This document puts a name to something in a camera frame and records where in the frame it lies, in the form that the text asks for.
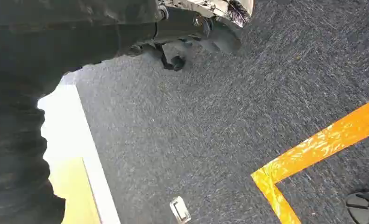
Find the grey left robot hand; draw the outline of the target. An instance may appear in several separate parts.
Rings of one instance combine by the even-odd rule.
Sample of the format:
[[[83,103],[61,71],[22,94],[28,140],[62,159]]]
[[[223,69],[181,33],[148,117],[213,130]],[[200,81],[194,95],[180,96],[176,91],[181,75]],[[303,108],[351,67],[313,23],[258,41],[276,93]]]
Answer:
[[[236,51],[252,0],[0,0],[0,105],[49,94],[67,72],[116,56],[167,60],[170,42]]]

